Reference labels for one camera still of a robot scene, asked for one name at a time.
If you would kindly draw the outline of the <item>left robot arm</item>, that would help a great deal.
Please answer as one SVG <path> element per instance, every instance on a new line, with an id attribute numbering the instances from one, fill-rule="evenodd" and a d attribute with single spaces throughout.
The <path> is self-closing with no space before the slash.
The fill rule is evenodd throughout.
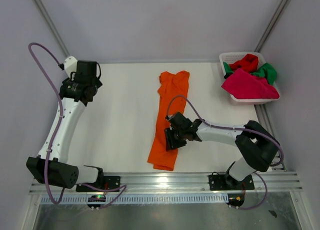
<path id="1" fill-rule="evenodd" d="M 190 73 L 163 63 L 66 64 L 52 127 L 27 169 L 47 190 L 111 192 L 106 174 L 171 171 L 168 116 L 185 109 Z"/>

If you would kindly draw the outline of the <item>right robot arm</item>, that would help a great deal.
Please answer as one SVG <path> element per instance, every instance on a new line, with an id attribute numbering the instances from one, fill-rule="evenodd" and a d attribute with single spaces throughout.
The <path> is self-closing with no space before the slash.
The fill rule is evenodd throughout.
<path id="1" fill-rule="evenodd" d="M 212 177 L 218 189 L 239 190 L 245 179 L 255 172 L 266 172 L 280 151 L 279 142 L 258 122 L 250 120 L 243 126 L 217 126 L 198 118 L 194 121 L 182 113 L 166 116 L 166 150 L 184 147 L 190 141 L 212 141 L 236 146 L 241 158 L 233 162 L 224 174 Z"/>

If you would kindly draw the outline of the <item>orange t shirt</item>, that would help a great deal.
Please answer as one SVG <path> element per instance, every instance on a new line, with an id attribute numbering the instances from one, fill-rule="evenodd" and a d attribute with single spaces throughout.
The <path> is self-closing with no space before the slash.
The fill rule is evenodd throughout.
<path id="1" fill-rule="evenodd" d="M 155 124 L 155 136 L 151 146 L 147 162 L 153 164 L 157 170 L 173 171 L 178 155 L 178 150 L 166 150 L 167 141 L 165 129 L 170 126 L 166 120 L 167 115 L 177 112 L 184 113 L 186 107 L 185 98 L 189 91 L 190 73 L 180 71 L 176 74 L 163 72 L 159 76 L 160 87 L 158 115 Z"/>

